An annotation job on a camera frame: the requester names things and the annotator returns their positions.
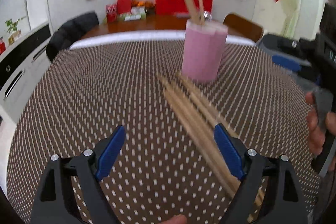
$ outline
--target blue rubber tip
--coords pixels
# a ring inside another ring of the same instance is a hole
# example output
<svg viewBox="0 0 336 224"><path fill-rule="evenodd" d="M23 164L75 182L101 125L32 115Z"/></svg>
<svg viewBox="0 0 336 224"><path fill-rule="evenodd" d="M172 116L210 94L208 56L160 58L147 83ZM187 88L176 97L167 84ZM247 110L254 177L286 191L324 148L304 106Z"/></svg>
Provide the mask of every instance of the blue rubber tip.
<svg viewBox="0 0 336 224"><path fill-rule="evenodd" d="M280 55L273 55L272 61L276 65L282 66L283 68L289 69L294 72L298 72L301 70L301 66L299 63Z"/></svg>
<svg viewBox="0 0 336 224"><path fill-rule="evenodd" d="M117 132L114 133L110 143L106 146L104 152L98 159L98 167L96 171L97 180L102 180L110 174L111 168L116 161L116 158L123 147L125 142L125 128L119 127Z"/></svg>
<svg viewBox="0 0 336 224"><path fill-rule="evenodd" d="M246 175L243 171L242 159L233 146L228 133L219 124L215 126L214 138L231 175L242 181Z"/></svg>

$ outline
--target bundle of chopsticks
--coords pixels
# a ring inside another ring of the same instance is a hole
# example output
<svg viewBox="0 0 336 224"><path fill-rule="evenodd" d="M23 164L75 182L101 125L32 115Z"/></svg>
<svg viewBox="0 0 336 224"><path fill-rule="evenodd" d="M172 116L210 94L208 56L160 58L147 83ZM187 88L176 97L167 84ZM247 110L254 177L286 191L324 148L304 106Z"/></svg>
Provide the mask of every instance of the bundle of chopsticks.
<svg viewBox="0 0 336 224"><path fill-rule="evenodd" d="M184 3L188 9L192 22L197 25L203 25L205 22L203 0L198 0L199 13L197 12L197 8L196 8L194 0L184 0Z"/></svg>
<svg viewBox="0 0 336 224"><path fill-rule="evenodd" d="M190 136L223 188L230 197L233 198L239 188L240 181L231 175L221 152L214 141L213 129L218 123L222 123L232 137L238 138L238 135L230 128L227 121L224 120L218 110L202 95L201 91L191 80L181 75L181 73L177 73L177 77L187 89L189 97L187 97L175 81L172 80L169 83L164 76L157 73L158 80L164 86L164 97L171 109L177 115L177 118L183 125L187 134ZM255 204L260 206L263 202L263 198L264 193L262 190L259 190Z"/></svg>

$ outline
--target screw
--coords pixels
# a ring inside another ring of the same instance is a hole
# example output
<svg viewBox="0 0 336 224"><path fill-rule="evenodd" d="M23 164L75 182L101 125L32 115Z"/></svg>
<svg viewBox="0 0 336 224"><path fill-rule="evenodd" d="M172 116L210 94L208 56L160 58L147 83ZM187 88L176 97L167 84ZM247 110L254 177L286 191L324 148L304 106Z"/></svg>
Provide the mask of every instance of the screw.
<svg viewBox="0 0 336 224"><path fill-rule="evenodd" d="M254 150L254 149L249 149L247 150L247 153L250 155L250 156L255 156L257 154L257 152Z"/></svg>
<svg viewBox="0 0 336 224"><path fill-rule="evenodd" d="M53 154L53 155L50 157L50 159L51 159L52 161L56 161L56 160L59 159L59 156L58 156L57 154Z"/></svg>
<svg viewBox="0 0 336 224"><path fill-rule="evenodd" d="M280 157L283 161L289 161L289 157L287 155L281 155Z"/></svg>
<svg viewBox="0 0 336 224"><path fill-rule="evenodd" d="M86 149L83 152L84 156L86 156L86 157L91 156L92 153L93 153L93 151L91 149Z"/></svg>

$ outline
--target brown wooden chair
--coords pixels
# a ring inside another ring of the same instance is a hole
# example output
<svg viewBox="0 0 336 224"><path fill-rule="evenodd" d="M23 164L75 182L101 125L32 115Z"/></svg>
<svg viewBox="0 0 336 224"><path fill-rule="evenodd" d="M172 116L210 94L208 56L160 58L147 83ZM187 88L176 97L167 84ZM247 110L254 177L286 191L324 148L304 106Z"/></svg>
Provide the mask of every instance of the brown wooden chair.
<svg viewBox="0 0 336 224"><path fill-rule="evenodd" d="M228 14L225 17L223 24L254 42L258 42L264 33L263 27L234 13Z"/></svg>

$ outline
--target dotted tablecloth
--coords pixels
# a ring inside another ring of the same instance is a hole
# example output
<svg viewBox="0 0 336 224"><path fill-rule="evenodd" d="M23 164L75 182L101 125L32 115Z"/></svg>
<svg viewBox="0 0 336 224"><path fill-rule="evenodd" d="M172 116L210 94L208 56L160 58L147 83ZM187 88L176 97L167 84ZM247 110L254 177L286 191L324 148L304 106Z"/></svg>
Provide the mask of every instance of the dotted tablecloth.
<svg viewBox="0 0 336 224"><path fill-rule="evenodd" d="M230 197L163 97L155 77L182 65L184 41L140 41L66 50L34 90L12 142L8 199L28 223L40 176L54 153L79 155L122 124L126 142L103 192L122 224L151 223L183 213L189 223L218 223ZM287 154L307 211L319 178L310 167L304 93L256 47L226 45L218 79L198 85L247 147ZM78 181L83 220L92 223Z"/></svg>

